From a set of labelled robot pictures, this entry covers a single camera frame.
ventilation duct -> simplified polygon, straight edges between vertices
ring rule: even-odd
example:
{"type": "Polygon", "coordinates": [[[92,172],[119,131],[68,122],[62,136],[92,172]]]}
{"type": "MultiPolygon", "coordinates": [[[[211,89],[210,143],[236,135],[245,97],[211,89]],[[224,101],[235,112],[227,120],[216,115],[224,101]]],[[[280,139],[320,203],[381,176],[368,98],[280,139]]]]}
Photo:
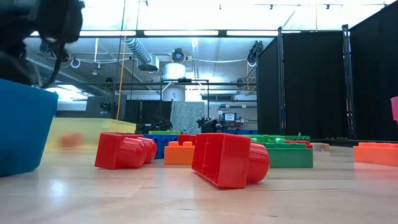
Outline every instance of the ventilation duct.
{"type": "Polygon", "coordinates": [[[130,38],[126,40],[126,46],[136,55],[139,62],[138,68],[141,71],[159,71],[159,59],[149,54],[139,39],[130,38]]]}

ceiling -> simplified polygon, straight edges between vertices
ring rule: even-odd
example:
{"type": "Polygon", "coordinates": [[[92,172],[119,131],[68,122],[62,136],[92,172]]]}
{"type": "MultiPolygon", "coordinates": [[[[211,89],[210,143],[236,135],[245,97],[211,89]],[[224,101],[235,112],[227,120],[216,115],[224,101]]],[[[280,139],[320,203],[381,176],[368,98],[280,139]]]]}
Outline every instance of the ceiling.
{"type": "MultiPolygon", "coordinates": [[[[349,24],[352,27],[391,2],[392,0],[126,0],[126,16],[123,17],[124,0],[86,0],[83,30],[120,30],[122,23],[125,24],[124,29],[129,30],[276,30],[280,26],[283,30],[341,30],[341,25],[349,24]]],[[[272,39],[149,37],[139,40],[150,54],[158,56],[162,71],[163,66],[171,62],[170,54],[176,48],[182,48],[189,57],[199,60],[241,60],[247,58],[248,51],[256,40],[261,40],[267,46],[272,39]]],[[[49,77],[55,59],[39,50],[39,38],[28,38],[25,42],[30,61],[38,65],[44,78],[49,77]]],[[[71,53],[71,58],[81,59],[81,65],[72,68],[71,60],[64,63],[58,80],[105,82],[106,78],[112,77],[118,82],[123,63],[123,83],[159,81],[158,73],[133,68],[132,60],[116,61],[119,53],[123,54],[123,43],[120,38],[81,38],[68,44],[66,48],[71,53]]],[[[131,55],[127,48],[125,53],[124,58],[131,55]]],[[[187,77],[195,78],[192,60],[187,60],[184,64],[187,67],[187,77]]],[[[211,82],[235,82],[238,78],[245,77],[250,68],[246,61],[196,62],[196,65],[199,71],[197,78],[209,79],[211,82]]],[[[108,94],[113,90],[112,86],[77,86],[96,95],[108,94]]],[[[231,89],[231,86],[214,88],[231,89]]],[[[133,89],[156,90],[159,86],[134,86],[133,89]]]]}

wooden floor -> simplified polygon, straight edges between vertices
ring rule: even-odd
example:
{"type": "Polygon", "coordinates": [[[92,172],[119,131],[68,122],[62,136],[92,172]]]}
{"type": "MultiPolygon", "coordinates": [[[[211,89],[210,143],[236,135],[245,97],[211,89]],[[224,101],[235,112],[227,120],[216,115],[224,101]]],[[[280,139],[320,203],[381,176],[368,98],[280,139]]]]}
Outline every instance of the wooden floor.
{"type": "Polygon", "coordinates": [[[35,171],[0,179],[0,223],[398,223],[398,167],[316,152],[314,169],[271,169],[218,190],[188,167],[94,167],[95,152],[46,152],[35,171]]]}

